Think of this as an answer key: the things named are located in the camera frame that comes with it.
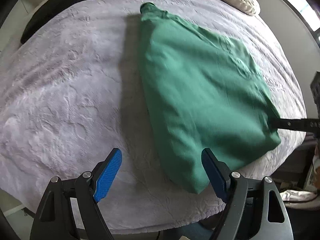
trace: bed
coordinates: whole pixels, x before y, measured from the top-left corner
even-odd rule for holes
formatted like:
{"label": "bed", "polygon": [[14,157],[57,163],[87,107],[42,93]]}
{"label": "bed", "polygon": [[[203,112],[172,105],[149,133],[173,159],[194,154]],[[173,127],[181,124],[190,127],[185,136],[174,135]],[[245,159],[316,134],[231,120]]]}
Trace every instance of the bed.
{"label": "bed", "polygon": [[[212,187],[199,195],[188,193],[160,167],[137,69],[139,8],[144,2],[243,41],[281,118],[306,117],[293,71],[259,16],[221,0],[82,1],[21,47],[12,39],[0,56],[0,187],[31,211],[36,211],[51,177],[78,177],[113,147],[121,149],[123,163],[99,203],[113,234],[179,227],[223,210]],[[271,175],[305,136],[278,132],[281,144],[241,174],[254,179]],[[72,204],[76,224],[83,228]]]}

